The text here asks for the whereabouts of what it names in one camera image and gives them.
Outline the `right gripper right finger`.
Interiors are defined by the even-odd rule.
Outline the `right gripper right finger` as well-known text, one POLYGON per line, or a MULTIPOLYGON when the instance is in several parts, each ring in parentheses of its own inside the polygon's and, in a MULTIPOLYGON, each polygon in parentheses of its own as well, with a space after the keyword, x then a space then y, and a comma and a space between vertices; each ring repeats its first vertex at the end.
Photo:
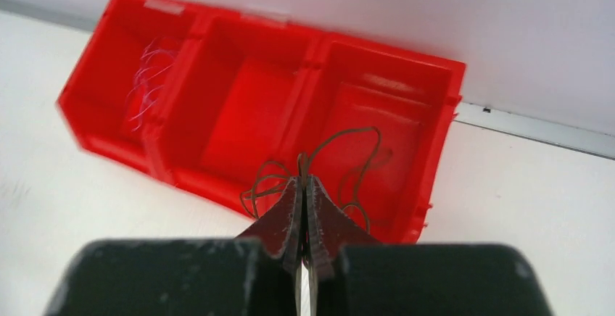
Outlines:
POLYGON ((333 203, 320 179, 307 177, 304 184, 304 261, 310 279, 312 315, 334 315, 345 305, 339 283, 343 280, 337 257, 343 247, 379 245, 333 203))

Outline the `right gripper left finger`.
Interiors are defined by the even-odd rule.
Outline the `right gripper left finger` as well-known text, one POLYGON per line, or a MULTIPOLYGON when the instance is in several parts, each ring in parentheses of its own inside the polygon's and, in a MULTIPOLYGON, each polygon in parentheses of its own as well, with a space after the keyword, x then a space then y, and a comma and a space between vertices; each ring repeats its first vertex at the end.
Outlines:
POLYGON ((273 207, 239 235, 251 244, 245 315, 300 314, 302 203, 301 181, 292 177, 273 207))

